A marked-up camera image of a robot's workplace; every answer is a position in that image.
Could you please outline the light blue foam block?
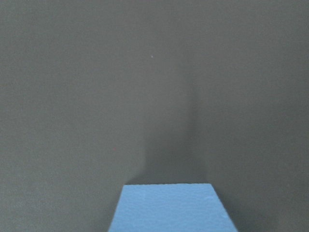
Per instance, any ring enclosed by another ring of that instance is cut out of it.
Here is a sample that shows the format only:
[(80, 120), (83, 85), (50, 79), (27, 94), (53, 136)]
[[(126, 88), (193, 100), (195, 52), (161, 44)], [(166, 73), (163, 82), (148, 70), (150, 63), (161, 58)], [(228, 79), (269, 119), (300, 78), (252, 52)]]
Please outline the light blue foam block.
[(235, 232), (211, 184), (124, 185), (111, 232)]

